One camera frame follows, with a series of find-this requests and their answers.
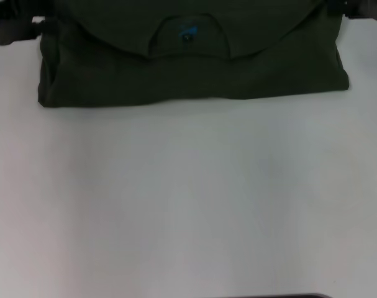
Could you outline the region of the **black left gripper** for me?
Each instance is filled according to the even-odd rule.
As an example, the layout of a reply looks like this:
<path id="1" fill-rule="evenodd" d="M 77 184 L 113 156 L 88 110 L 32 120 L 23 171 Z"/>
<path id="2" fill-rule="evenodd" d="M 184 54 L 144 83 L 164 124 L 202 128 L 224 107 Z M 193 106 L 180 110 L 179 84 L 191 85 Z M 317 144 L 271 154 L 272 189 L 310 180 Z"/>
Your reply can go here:
<path id="1" fill-rule="evenodd" d="M 22 11 L 18 1 L 0 1 L 0 46 L 27 40 L 32 25 L 32 39 L 46 31 L 46 18 L 33 17 Z"/>

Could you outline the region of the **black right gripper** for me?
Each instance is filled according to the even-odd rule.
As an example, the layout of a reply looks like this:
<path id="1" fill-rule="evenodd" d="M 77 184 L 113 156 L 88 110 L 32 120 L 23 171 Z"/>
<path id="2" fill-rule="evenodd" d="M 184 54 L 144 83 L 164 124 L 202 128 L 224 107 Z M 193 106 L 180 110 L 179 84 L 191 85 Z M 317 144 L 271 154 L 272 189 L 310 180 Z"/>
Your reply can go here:
<path id="1" fill-rule="evenodd" d="M 377 0 L 327 0 L 327 11 L 349 19 L 377 20 Z"/>

